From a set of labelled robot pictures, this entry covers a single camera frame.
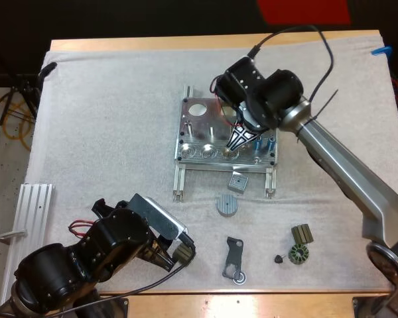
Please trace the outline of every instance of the circular hole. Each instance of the circular hole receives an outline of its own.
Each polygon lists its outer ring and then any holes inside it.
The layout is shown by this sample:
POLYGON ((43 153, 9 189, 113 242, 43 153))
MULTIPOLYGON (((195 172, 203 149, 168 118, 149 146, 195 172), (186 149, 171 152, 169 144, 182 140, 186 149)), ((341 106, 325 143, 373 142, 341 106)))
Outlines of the circular hole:
POLYGON ((202 116, 206 112, 206 106, 202 104, 193 104, 188 109, 188 113, 192 116, 202 116))
POLYGON ((221 109, 221 115, 225 115, 227 117, 235 117, 236 111, 232 109, 230 106, 223 106, 221 109))

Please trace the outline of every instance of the wooden table edge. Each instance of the wooden table edge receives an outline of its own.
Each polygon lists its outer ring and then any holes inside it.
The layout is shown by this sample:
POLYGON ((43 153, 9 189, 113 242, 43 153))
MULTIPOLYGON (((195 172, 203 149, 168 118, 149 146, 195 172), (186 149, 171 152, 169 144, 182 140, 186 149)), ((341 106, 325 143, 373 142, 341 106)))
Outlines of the wooden table edge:
MULTIPOLYGON (((52 40, 50 51, 180 50, 252 47, 268 34, 162 36, 145 38, 82 38, 52 40)), ((380 36, 378 30, 326 31, 328 40, 357 36, 380 36)), ((265 45, 294 44, 320 40, 316 32, 290 32, 275 36, 265 45)))

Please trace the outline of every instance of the red object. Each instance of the red object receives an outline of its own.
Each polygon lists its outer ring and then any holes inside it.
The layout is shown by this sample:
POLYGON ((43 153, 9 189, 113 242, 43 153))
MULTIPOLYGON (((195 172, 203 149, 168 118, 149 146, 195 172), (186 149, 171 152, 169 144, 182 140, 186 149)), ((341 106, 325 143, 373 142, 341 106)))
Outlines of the red object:
POLYGON ((258 0, 270 25, 350 25, 347 0, 258 0))

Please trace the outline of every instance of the metal pin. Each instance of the metal pin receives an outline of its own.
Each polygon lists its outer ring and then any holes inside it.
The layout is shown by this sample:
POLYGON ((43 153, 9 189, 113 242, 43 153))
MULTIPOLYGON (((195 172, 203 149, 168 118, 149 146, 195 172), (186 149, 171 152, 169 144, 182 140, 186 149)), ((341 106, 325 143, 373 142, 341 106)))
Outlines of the metal pin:
POLYGON ((188 133, 190 136, 193 136, 193 126, 192 126, 192 123, 191 123, 190 121, 187 121, 187 122, 184 123, 184 126, 186 126, 186 128, 187 128, 187 133, 188 133))

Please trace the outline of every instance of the metal lever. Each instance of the metal lever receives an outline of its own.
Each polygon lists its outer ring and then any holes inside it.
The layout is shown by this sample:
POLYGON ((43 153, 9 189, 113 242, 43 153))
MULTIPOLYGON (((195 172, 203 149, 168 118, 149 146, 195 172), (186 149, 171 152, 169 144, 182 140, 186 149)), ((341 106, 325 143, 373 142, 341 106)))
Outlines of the metal lever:
POLYGON ((3 234, 0 234, 0 243, 6 244, 6 245, 10 245, 11 244, 11 239, 13 237, 26 237, 27 235, 27 230, 23 229, 20 231, 10 231, 10 232, 6 232, 3 234))

